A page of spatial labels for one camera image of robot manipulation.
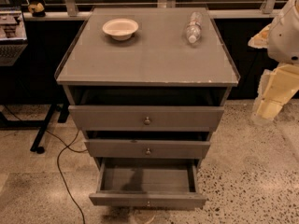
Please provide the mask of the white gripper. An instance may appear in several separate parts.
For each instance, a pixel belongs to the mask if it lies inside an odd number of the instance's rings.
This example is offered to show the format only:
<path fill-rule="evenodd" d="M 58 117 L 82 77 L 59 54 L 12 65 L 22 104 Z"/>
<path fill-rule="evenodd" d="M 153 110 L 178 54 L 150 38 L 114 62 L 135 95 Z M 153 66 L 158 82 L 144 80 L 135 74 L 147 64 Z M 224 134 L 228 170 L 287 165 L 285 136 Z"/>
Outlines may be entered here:
<path fill-rule="evenodd" d="M 273 121 L 282 107 L 299 91 L 299 66 L 280 63 L 270 72 L 263 99 L 254 100 L 251 119 L 255 122 Z"/>

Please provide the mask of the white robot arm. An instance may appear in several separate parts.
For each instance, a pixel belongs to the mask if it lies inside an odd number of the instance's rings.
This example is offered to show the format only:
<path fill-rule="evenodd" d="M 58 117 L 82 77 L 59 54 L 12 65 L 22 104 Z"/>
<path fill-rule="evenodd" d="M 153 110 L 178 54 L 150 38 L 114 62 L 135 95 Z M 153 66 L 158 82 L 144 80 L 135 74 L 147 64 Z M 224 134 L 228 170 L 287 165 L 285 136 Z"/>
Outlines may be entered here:
<path fill-rule="evenodd" d="M 278 62 L 273 71 L 263 71 L 252 108 L 252 121 L 264 125 L 299 91 L 299 0 L 288 0 L 248 45 L 267 49 L 268 57 Z"/>

